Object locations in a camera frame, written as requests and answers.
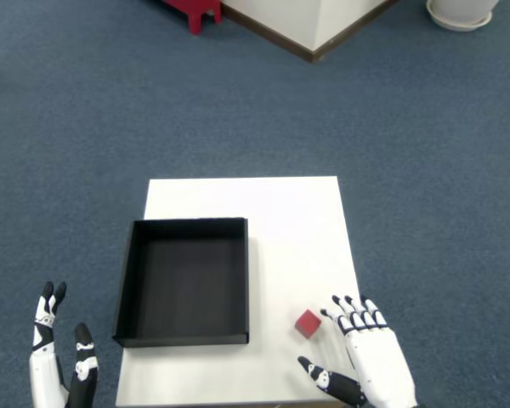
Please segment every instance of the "red stool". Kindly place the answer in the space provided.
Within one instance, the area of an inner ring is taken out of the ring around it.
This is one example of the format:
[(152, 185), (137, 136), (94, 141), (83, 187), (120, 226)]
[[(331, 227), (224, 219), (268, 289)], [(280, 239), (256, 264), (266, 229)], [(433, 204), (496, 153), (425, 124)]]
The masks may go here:
[(164, 3), (183, 11), (189, 17), (189, 30), (198, 36), (201, 33), (202, 15), (213, 10), (216, 23), (221, 22), (221, 0), (163, 0)]

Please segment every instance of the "red cube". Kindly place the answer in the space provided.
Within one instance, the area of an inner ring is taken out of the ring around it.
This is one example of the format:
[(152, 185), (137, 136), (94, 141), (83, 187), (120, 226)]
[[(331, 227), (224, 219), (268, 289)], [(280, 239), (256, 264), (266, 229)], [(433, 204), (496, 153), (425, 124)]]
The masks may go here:
[(320, 318), (308, 309), (298, 318), (297, 323), (295, 323), (295, 329), (306, 338), (310, 338), (320, 327), (320, 324)]

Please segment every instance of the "white table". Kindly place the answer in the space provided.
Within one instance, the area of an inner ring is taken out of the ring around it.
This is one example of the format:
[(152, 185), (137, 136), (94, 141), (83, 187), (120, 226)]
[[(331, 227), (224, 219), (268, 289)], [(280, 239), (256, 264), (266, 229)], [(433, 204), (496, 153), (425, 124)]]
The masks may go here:
[(293, 327), (332, 294), (359, 296), (336, 177), (155, 179), (144, 217), (248, 218), (250, 343), (125, 348), (118, 406), (331, 400), (299, 355), (354, 377), (330, 321), (309, 340)]

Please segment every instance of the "white robotic hand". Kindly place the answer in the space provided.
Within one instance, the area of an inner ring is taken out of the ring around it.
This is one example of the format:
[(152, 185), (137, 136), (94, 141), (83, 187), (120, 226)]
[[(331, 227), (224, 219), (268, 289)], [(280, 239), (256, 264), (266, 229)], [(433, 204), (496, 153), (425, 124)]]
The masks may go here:
[(332, 297), (340, 307), (322, 309), (343, 335), (344, 345), (358, 381), (313, 365), (305, 357), (298, 361), (318, 388), (353, 406), (367, 400), (376, 408), (417, 406), (416, 388), (397, 337), (369, 299)]
[(65, 298), (63, 282), (53, 291), (47, 282), (40, 296), (34, 320), (30, 358), (31, 391), (34, 408), (91, 408), (98, 380), (98, 361), (91, 333), (84, 323), (76, 327), (76, 368), (70, 392), (62, 377), (59, 358), (54, 352), (53, 323), (57, 308)]

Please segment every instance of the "open black tray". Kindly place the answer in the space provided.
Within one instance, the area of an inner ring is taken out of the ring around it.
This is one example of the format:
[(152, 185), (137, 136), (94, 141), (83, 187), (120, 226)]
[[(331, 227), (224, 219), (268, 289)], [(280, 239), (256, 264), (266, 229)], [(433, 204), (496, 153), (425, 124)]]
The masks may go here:
[(123, 347), (249, 342), (247, 220), (134, 221), (113, 338)]

